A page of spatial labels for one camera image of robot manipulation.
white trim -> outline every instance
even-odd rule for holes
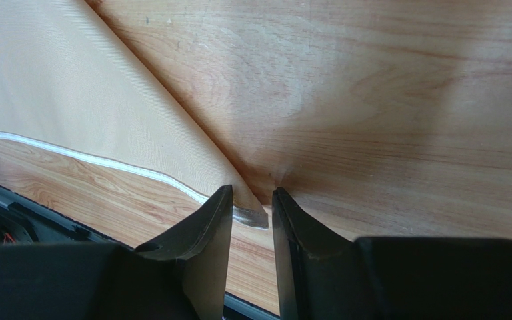
[[[4,140],[10,140],[10,141],[16,141],[20,143],[24,143],[26,145],[32,145],[34,147],[38,147],[47,151],[51,151],[54,153],[58,153],[60,155],[66,155],[67,157],[75,158],[80,161],[84,161],[87,163],[92,163],[94,165],[101,165],[103,167],[118,169],[122,171],[126,171],[129,173],[133,173],[136,175],[140,175],[142,177],[147,177],[156,181],[160,181],[163,183],[166,183],[172,187],[178,188],[182,192],[184,192],[186,195],[193,198],[193,200],[199,202],[200,204],[203,204],[208,200],[208,197],[206,195],[200,194],[196,192],[195,190],[191,189],[190,187],[182,184],[178,180],[175,180],[174,178],[164,175],[163,173],[159,173],[156,171],[140,168],[140,167],[134,167],[132,165],[127,165],[125,163],[121,163],[118,161],[105,159],[101,157],[96,157],[94,155],[87,155],[86,153],[81,153],[78,151],[70,150],[63,147],[58,147],[56,145],[52,145],[50,143],[22,137],[20,135],[14,135],[12,133],[6,133],[6,132],[0,132],[0,139]]]

fabric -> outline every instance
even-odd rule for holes
[[[267,214],[228,159],[82,0],[0,0],[0,139],[166,182],[236,220]]]

cloth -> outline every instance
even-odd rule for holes
[[[229,160],[83,0],[0,0],[0,139],[144,175],[199,202],[232,184],[236,220],[268,226]]]

wooden table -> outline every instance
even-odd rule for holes
[[[512,0],[88,2],[265,206],[281,185],[348,239],[512,238]],[[198,207],[4,141],[0,184],[131,245]],[[278,312],[270,231],[234,225],[229,274]]]

wood grain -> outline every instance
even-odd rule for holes
[[[87,2],[263,204],[512,237],[512,0]]]
[[[133,247],[200,207],[164,183],[5,140],[0,185]],[[233,224],[227,291],[279,312],[271,230]]]

